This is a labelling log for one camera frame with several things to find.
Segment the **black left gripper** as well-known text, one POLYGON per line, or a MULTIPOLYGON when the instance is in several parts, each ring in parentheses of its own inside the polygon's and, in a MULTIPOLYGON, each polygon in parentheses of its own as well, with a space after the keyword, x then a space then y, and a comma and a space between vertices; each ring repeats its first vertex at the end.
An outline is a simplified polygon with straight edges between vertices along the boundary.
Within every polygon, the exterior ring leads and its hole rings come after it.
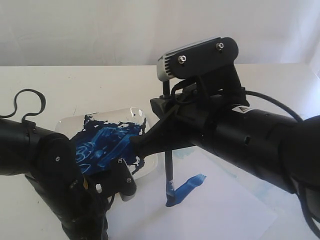
POLYGON ((76 180, 57 182, 57 215, 70 240, 107 240, 106 202, 92 180, 86 183, 87 187, 76 180))

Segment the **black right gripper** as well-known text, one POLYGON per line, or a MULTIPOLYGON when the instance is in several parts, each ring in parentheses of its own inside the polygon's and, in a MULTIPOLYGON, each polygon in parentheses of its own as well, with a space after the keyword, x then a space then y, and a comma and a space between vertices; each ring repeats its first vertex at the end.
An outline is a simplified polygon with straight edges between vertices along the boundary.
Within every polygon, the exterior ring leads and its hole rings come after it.
POLYGON ((202 143, 205 132, 224 109, 249 103, 243 86, 180 82, 172 88, 170 98, 153 98, 150 104, 159 121, 146 133, 130 137, 130 144, 139 158, 202 143))

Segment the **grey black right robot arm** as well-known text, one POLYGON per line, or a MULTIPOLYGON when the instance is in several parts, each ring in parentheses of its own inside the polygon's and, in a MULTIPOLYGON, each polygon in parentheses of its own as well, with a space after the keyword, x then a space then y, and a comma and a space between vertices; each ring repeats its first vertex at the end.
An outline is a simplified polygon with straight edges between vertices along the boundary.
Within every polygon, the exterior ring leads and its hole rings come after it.
POLYGON ((295 194, 311 231, 320 230, 320 118, 306 120, 249 109, 248 95, 278 101, 240 85, 178 83, 169 97, 150 101, 159 121, 130 139, 140 158, 198 146, 253 176, 295 194))

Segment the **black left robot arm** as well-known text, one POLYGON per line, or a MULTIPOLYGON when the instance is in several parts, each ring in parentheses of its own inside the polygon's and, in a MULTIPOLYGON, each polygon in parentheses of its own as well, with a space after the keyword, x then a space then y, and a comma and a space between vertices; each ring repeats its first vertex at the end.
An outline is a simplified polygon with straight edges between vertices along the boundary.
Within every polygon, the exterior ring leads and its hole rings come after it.
POLYGON ((0 174, 23 174, 70 240, 107 240, 106 202, 76 163, 65 135, 34 122, 0 120, 0 174))

